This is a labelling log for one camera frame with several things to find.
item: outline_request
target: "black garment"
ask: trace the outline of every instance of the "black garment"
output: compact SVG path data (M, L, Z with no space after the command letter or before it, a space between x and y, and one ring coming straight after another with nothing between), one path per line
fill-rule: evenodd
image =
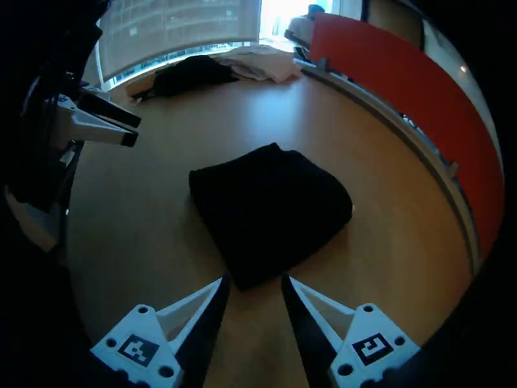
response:
M152 89L138 93L133 98L173 96L204 85L238 81L231 69L206 55L191 56L176 65L156 72Z
M241 290L324 246L352 217L341 183L276 144L191 171L193 200Z

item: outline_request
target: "white cloth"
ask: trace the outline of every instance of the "white cloth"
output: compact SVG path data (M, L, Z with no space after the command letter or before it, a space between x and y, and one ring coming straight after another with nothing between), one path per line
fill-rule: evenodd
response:
M292 53L267 45L234 48L214 59L221 65L230 66L237 74L257 81L284 82L292 76L301 76Z
M287 29L292 31L296 38L310 44L312 42L312 32L314 31L314 20L306 16L297 16L291 20Z

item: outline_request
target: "wall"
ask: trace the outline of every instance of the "wall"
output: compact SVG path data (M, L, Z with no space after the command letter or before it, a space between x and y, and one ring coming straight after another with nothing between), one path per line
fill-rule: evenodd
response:
M393 0L368 0L368 24L402 38L417 49L422 39L420 15Z

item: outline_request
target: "black folded cloth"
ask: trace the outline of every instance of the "black folded cloth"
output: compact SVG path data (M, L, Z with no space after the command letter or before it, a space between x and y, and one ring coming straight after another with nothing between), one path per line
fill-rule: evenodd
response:
M280 275L351 218L343 185L276 143L189 174L191 195L240 290Z
M174 96L205 85L238 81L230 67L206 55L191 56L156 72L153 87L132 96L144 100L155 96Z

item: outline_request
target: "white robot part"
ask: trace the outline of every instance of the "white robot part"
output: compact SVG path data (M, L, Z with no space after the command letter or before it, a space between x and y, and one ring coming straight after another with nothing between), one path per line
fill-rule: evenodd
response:
M212 301L222 278L201 290L155 311L137 305L91 352L129 381L151 388L176 388L182 383L182 370L176 354L194 325ZM172 339L167 337L186 324Z

